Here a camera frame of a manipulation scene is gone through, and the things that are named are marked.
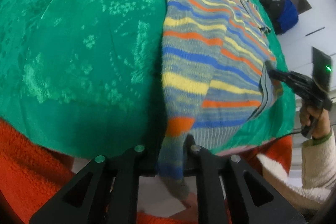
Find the person's right hand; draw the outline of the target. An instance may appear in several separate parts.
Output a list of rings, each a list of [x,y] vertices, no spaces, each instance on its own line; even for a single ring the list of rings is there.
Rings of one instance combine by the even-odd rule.
[[[325,109],[316,109],[308,104],[303,104],[299,114],[302,126],[311,127],[311,136],[322,139],[331,132],[329,112]]]

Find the cream fleece right forearm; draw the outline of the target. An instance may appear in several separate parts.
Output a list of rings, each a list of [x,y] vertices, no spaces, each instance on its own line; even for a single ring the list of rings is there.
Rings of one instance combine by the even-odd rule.
[[[335,187],[334,131],[322,139],[302,144],[302,186],[288,184],[282,165],[266,155],[258,154],[262,176],[301,213],[315,213],[325,205]]]

